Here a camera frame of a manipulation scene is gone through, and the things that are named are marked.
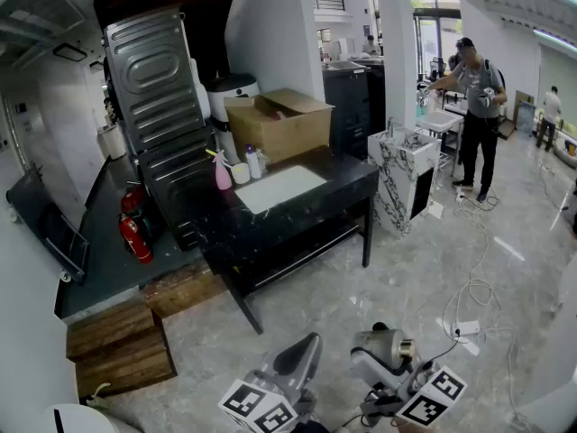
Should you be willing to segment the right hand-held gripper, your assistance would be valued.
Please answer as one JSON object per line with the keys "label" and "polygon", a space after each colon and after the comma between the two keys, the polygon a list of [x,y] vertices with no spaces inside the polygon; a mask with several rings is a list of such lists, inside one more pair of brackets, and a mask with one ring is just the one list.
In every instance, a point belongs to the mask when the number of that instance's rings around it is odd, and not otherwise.
{"label": "right hand-held gripper", "polygon": [[[388,331],[376,322],[373,332]],[[361,404],[370,427],[383,418],[397,419],[420,428],[431,428],[450,412],[465,394],[468,384],[448,366],[425,362],[409,372],[390,369],[379,358],[355,347],[351,351],[353,368],[371,387]]]}

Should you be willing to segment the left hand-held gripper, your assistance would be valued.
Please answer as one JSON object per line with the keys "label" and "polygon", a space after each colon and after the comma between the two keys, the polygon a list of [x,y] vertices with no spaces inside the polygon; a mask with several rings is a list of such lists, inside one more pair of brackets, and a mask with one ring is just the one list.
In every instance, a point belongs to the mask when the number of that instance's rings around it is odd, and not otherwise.
{"label": "left hand-held gripper", "polygon": [[236,379],[218,408],[248,432],[291,432],[311,419],[317,399],[305,388],[315,377],[323,341],[311,332],[276,354],[261,370]]}

